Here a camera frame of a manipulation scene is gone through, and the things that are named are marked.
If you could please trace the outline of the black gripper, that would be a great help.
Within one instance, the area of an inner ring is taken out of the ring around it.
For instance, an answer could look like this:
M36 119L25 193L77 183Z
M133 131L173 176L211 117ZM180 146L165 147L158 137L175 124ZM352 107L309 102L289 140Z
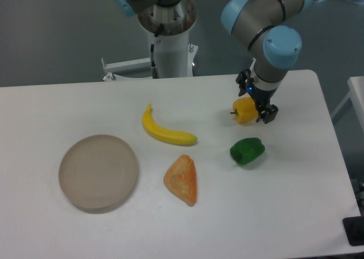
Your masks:
M241 71L235 82L239 86L239 97L248 93L253 99L258 111L256 122L263 121L265 124L272 122L279 111L276 105L271 104L271 97L275 94L277 88L266 91L251 84L251 70L249 68Z

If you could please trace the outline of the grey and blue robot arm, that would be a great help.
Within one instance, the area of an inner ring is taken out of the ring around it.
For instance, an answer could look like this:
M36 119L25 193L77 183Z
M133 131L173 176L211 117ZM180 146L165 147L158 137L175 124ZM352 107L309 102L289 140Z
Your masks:
M155 79L185 77L192 66L187 61L187 36L196 22L191 0L115 0L125 16L137 16L149 39L147 64ZM249 95L258 121L269 123L278 113L270 100L302 47L296 30L284 21L306 9L313 0L231 0L221 13L225 30L252 54L254 62L236 82L239 94Z

